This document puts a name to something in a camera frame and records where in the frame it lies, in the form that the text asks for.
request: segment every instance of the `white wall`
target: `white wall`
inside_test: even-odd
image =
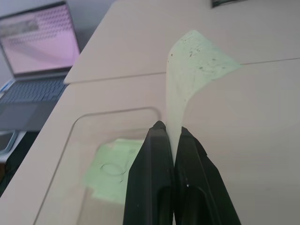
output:
[[[59,0],[0,0],[0,16],[35,8]],[[115,0],[67,0],[82,50]],[[0,53],[0,86],[11,78],[11,72]]]

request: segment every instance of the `laptop screen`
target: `laptop screen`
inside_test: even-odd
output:
[[[15,75],[70,68],[79,56],[65,3],[1,19],[0,42]]]

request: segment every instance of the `green sticky note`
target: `green sticky note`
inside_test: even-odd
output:
[[[166,130],[175,162],[185,108],[201,88],[240,67],[196,30],[178,40],[168,55]]]
[[[94,190],[92,197],[125,204],[128,172],[142,144],[143,140],[117,139],[97,150],[84,177]]]

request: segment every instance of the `desk surface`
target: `desk surface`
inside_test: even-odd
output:
[[[184,126],[218,167],[242,224],[298,221],[299,63],[246,65],[205,87],[186,109]],[[73,207],[47,195],[73,124],[88,113],[142,107],[165,121],[165,86],[165,74],[69,85],[0,199],[1,222],[73,224]],[[43,200],[63,215],[42,213]]]
[[[300,1],[247,0],[214,9],[209,2],[114,3],[65,81],[165,72],[171,47],[192,29],[240,63],[300,57]]]

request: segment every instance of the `transparent plastic sheet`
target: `transparent plastic sheet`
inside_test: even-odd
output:
[[[85,115],[73,125],[36,225],[121,225],[124,205],[93,197],[84,176],[102,144],[144,139],[160,120],[154,108]]]

